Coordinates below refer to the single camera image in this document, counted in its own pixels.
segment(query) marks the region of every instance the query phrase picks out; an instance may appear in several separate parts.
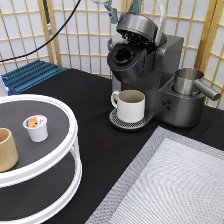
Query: coffee machine drip tray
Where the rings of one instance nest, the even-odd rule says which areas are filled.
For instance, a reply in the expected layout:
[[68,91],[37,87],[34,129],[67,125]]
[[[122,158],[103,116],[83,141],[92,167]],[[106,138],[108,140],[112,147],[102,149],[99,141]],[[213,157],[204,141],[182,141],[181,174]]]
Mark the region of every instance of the coffee machine drip tray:
[[137,131],[141,128],[143,128],[145,125],[147,125],[149,123],[149,121],[152,120],[152,116],[149,114],[145,114],[145,117],[136,122],[136,123],[126,123],[124,121],[121,121],[118,117],[117,117],[117,109],[114,108],[109,115],[109,119],[110,122],[116,127],[119,128],[123,131]]

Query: white rim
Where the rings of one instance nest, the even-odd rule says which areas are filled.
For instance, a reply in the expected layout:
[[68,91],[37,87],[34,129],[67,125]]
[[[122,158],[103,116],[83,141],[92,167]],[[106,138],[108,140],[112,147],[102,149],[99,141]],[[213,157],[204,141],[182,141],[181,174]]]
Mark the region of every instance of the white rim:
[[23,219],[17,219],[12,221],[0,221],[0,224],[9,224],[9,223],[10,224],[39,224],[50,219],[52,216],[54,216],[60,210],[62,210],[76,193],[81,181],[81,177],[82,177],[81,160],[76,159],[75,158],[76,156],[74,155],[74,153],[72,153],[72,155],[75,160],[75,175],[69,188],[57,201],[55,201],[53,204],[51,204],[49,207],[45,208],[41,212],[38,212],[34,215],[28,216]]
[[8,171],[6,173],[0,173],[0,188],[29,180],[50,169],[68,153],[68,151],[74,144],[75,139],[77,138],[78,126],[72,110],[66,104],[57,99],[42,95],[24,94],[17,96],[1,97],[0,104],[22,100],[42,101],[59,107],[68,116],[70,127],[68,134],[63,140],[63,142],[54,151],[52,151],[42,159],[17,170]]

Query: black cable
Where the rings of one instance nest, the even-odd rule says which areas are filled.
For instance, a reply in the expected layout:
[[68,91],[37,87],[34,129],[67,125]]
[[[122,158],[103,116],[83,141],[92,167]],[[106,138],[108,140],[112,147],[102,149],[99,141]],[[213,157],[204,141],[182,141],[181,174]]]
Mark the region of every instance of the black cable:
[[75,8],[73,9],[71,15],[68,17],[68,19],[65,21],[65,23],[62,25],[62,27],[57,31],[57,33],[49,40],[47,41],[45,44],[41,45],[40,47],[38,47],[36,50],[34,51],[31,51],[30,53],[28,54],[24,54],[24,55],[21,55],[21,56],[17,56],[17,57],[14,57],[14,58],[8,58],[8,59],[4,59],[0,62],[5,62],[5,61],[10,61],[10,60],[15,60],[15,59],[18,59],[18,58],[23,58],[23,57],[26,57],[26,56],[29,56],[37,51],[39,51],[41,48],[45,47],[47,44],[49,44],[52,40],[54,40],[54,38],[61,32],[61,30],[66,26],[66,24],[68,23],[68,21],[72,18],[73,14],[75,13],[76,9],[78,8],[79,6],[79,3],[81,2],[82,0],[79,0],[75,6]]

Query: tabletop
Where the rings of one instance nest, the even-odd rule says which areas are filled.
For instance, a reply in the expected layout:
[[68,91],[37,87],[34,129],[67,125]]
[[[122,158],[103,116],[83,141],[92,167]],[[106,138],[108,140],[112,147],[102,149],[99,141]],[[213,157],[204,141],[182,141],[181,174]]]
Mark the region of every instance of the tabletop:
[[204,106],[201,121],[193,128],[178,129],[153,120],[138,132],[126,133],[109,122],[110,79],[70,69],[24,93],[61,100],[78,122],[81,184],[69,204],[46,224],[85,223],[158,126],[224,150],[224,111],[218,109]]

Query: white mug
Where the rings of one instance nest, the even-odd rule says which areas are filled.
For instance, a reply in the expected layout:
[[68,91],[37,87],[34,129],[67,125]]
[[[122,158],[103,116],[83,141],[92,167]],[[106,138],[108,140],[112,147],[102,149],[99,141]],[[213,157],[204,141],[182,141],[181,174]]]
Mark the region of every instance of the white mug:
[[145,95],[137,90],[115,91],[111,95],[112,105],[117,108],[117,117],[126,123],[135,123],[144,117]]

